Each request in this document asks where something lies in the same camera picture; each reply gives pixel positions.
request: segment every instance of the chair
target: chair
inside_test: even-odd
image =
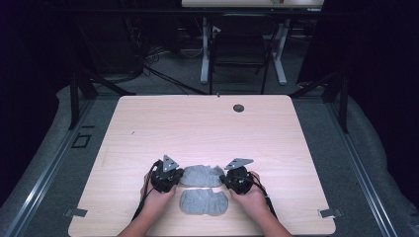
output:
[[[216,66],[265,68],[264,94],[273,41],[279,24],[267,15],[226,14],[209,20],[209,93]]]

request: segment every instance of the gray towel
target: gray towel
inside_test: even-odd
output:
[[[197,165],[185,168],[181,184],[186,186],[201,187],[201,188],[214,188],[221,186],[219,176],[223,175],[224,171],[216,166]]]
[[[181,209],[188,214],[221,215],[227,208],[228,199],[224,192],[185,190],[181,196]]]

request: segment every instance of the white table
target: white table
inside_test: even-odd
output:
[[[281,8],[281,9],[320,9],[324,0],[182,0],[182,6],[187,8]],[[279,44],[273,53],[274,65],[280,85],[287,85],[281,56],[287,39],[290,21],[280,24],[278,32]],[[203,65],[201,69],[201,83],[208,82],[210,58],[208,53],[208,25],[207,19],[203,23]]]

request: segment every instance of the table top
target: table top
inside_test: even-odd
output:
[[[182,0],[183,7],[191,8],[321,8],[324,0]]]
[[[241,113],[233,109],[242,105]],[[115,236],[131,221],[143,177],[168,155],[179,168],[253,159],[276,214],[293,235],[332,234],[331,218],[293,102],[288,96],[136,96],[122,97],[97,155],[74,216],[71,236]],[[228,210],[219,216],[191,215],[180,208],[179,185],[150,236],[261,235],[259,227],[225,192]]]

